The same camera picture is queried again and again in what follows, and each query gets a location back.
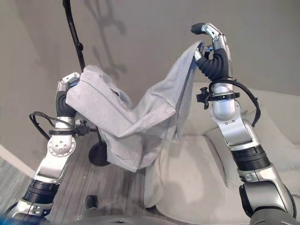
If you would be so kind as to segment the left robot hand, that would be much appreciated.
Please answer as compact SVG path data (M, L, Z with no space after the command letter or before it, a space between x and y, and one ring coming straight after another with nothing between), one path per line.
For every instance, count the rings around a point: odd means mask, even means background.
M72 72L71 74L59 80L55 98L57 117L75 117L76 110L66 103L66 98L68 90L76 86L79 82L79 79L80 74L77 72Z

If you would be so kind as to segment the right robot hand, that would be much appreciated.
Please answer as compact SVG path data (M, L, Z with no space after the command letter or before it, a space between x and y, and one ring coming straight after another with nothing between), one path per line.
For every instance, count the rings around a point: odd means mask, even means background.
M226 36L212 23L192 25L191 32L196 35L209 35L212 44L204 46L201 42L194 53L200 71L211 81L232 77L232 60Z

